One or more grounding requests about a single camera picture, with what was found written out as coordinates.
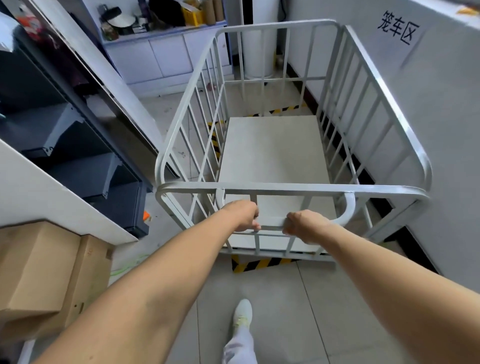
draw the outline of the white pants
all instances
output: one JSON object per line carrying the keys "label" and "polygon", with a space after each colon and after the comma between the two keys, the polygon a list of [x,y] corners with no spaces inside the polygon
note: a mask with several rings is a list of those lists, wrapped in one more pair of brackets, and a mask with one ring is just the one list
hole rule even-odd
{"label": "white pants", "polygon": [[240,325],[232,340],[225,345],[222,364],[257,364],[253,351],[253,337],[245,326]]}

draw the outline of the left hand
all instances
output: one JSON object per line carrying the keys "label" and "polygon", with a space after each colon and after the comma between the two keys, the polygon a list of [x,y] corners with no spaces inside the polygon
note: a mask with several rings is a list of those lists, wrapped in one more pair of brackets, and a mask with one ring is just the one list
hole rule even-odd
{"label": "left hand", "polygon": [[247,229],[260,230],[262,227],[255,219],[258,217],[258,206],[249,200],[232,201],[223,206],[222,210],[229,212],[238,221],[235,231]]}

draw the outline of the cart handle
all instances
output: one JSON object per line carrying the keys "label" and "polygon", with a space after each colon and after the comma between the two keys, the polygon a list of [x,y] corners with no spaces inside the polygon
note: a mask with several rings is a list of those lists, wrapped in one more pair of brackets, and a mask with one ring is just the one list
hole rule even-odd
{"label": "cart handle", "polygon": [[[331,220],[332,223],[345,226],[355,214],[355,194],[353,192],[344,193],[347,202],[345,212],[339,218]],[[225,190],[217,188],[215,192],[215,201],[218,209],[225,205]],[[261,217],[257,218],[258,223],[262,226],[262,230],[282,231],[286,218],[280,217]]]}

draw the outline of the sneaker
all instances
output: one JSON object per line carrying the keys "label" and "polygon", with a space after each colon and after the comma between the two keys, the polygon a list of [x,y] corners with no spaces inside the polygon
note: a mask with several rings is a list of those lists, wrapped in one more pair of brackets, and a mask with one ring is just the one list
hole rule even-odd
{"label": "sneaker", "polygon": [[237,308],[235,309],[235,313],[233,314],[233,328],[237,330],[239,326],[245,326],[247,329],[250,329],[252,317],[252,304],[249,300],[244,298],[239,302]]}

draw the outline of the forearm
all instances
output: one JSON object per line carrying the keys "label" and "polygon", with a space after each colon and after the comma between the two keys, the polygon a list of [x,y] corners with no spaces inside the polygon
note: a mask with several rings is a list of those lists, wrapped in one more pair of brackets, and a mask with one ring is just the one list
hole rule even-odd
{"label": "forearm", "polygon": [[37,364],[164,362],[236,224],[220,210],[172,238],[100,296]]}
{"label": "forearm", "polygon": [[382,324],[426,363],[480,357],[480,296],[341,227],[324,248],[351,277]]}

